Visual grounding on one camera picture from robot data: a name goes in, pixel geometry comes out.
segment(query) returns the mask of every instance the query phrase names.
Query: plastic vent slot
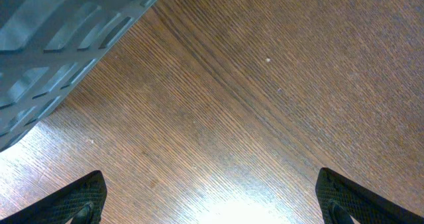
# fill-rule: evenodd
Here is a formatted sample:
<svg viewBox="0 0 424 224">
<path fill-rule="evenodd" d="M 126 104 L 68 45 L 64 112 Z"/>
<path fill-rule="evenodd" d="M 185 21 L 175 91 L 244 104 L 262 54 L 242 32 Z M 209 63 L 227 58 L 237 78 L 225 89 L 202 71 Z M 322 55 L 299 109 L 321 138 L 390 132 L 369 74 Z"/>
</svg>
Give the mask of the plastic vent slot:
<svg viewBox="0 0 424 224">
<path fill-rule="evenodd" d="M 75 63 L 63 65 L 54 74 L 54 76 L 50 78 L 48 82 L 46 82 L 46 84 L 41 88 L 41 90 L 37 92 L 38 95 L 35 95 L 33 99 L 42 97 L 43 95 L 46 95 L 48 92 L 50 92 L 75 66 Z"/>
<path fill-rule="evenodd" d="M 4 127 L 4 131 L 0 133 L 0 136 L 5 135 L 6 133 L 8 133 L 19 121 L 21 121 L 25 115 L 30 111 L 30 109 L 26 109 L 24 111 L 20 111 L 18 113 L 18 115 L 16 115 L 13 119 L 11 119 L 6 127 Z"/>
<path fill-rule="evenodd" d="M 129 22 L 131 21 L 130 17 L 127 17 L 125 19 L 123 19 L 115 28 L 112 29 L 112 31 L 106 36 L 105 40 L 101 43 L 100 45 L 100 49 L 106 48 L 108 46 L 110 46 L 112 43 L 114 43 L 114 41 L 116 41 L 116 38 L 119 37 L 120 34 L 122 34 L 121 32 L 124 31 L 124 29 L 126 28 L 126 26 L 129 24 Z"/>
<path fill-rule="evenodd" d="M 87 34 L 81 44 L 78 46 L 78 50 L 86 50 L 91 44 L 99 37 L 99 35 L 107 28 L 115 19 L 119 17 L 119 14 L 108 14 L 104 16 L 100 22 L 98 22 Z"/>
<path fill-rule="evenodd" d="M 32 85 L 42 77 L 48 68 L 33 68 L 26 71 L 8 92 L 0 97 L 0 110 L 13 105 Z"/>
<path fill-rule="evenodd" d="M 58 52 L 63 49 L 63 47 L 69 43 L 77 29 L 79 29 L 80 26 L 82 26 L 82 24 L 99 9 L 100 6 L 90 2 L 85 3 L 81 8 L 79 8 L 75 15 L 73 15 L 73 17 L 68 22 L 66 22 L 65 25 L 56 33 L 44 51 Z"/>
<path fill-rule="evenodd" d="M 0 30 L 0 51 L 22 49 L 65 0 L 26 0 Z"/>
<path fill-rule="evenodd" d="M 67 88 L 78 81 L 79 78 L 84 76 L 86 72 L 88 72 L 96 63 L 96 60 L 93 59 L 87 62 L 84 66 L 82 66 L 62 87 L 61 89 Z"/>
<path fill-rule="evenodd" d="M 54 105 L 54 102 L 57 101 L 58 99 L 59 97 L 56 97 L 48 101 L 46 104 L 44 104 L 25 125 L 29 125 L 37 121 L 38 119 L 41 119 L 41 116 L 46 116 L 46 113 L 48 112 L 48 110 L 52 107 L 52 105 Z"/>
</svg>

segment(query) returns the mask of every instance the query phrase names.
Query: wooden surface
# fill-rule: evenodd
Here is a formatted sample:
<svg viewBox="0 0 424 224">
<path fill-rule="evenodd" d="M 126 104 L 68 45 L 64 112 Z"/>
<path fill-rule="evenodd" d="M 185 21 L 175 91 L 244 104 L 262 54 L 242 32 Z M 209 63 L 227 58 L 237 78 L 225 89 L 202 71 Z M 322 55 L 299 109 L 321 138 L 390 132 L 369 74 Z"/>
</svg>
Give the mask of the wooden surface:
<svg viewBox="0 0 424 224">
<path fill-rule="evenodd" d="M 327 166 L 424 215 L 424 0 L 159 0 L 0 154 L 0 218 L 92 170 L 102 223 L 322 223 Z"/>
</svg>

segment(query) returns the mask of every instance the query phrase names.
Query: black textured rubber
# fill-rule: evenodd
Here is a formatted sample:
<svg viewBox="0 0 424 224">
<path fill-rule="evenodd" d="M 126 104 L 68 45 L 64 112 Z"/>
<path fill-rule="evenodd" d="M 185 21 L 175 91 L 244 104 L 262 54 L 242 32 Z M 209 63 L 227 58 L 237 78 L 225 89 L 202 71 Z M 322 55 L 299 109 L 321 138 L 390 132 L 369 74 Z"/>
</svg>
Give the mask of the black textured rubber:
<svg viewBox="0 0 424 224">
<path fill-rule="evenodd" d="M 99 223 L 107 189 L 100 171 L 94 171 L 50 194 L 29 207 L 3 219 L 13 223 Z"/>
<path fill-rule="evenodd" d="M 156 0 L 0 0 L 0 152 L 49 115 Z"/>
<path fill-rule="evenodd" d="M 326 224 L 424 223 L 424 219 L 350 181 L 322 168 L 315 186 Z"/>
</svg>

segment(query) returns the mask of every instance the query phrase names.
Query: gray plastic object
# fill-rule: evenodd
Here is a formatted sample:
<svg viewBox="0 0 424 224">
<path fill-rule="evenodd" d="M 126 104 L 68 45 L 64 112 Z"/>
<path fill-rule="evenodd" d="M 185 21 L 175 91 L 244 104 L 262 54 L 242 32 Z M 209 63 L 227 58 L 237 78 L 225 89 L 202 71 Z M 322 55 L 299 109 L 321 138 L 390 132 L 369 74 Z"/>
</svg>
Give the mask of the gray plastic object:
<svg viewBox="0 0 424 224">
<path fill-rule="evenodd" d="M 49 115 L 156 0 L 0 0 L 0 152 Z"/>
</svg>

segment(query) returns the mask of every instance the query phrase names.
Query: wood grain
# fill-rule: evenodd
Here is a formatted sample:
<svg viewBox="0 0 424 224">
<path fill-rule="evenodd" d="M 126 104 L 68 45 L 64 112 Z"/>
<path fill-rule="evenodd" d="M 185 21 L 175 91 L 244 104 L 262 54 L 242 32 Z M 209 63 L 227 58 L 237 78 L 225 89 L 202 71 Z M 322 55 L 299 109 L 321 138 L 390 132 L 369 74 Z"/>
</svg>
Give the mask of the wood grain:
<svg viewBox="0 0 424 224">
<path fill-rule="evenodd" d="M 0 218 L 101 170 L 102 223 L 322 223 L 324 166 L 424 215 L 423 5 L 159 0 L 0 154 Z"/>
</svg>

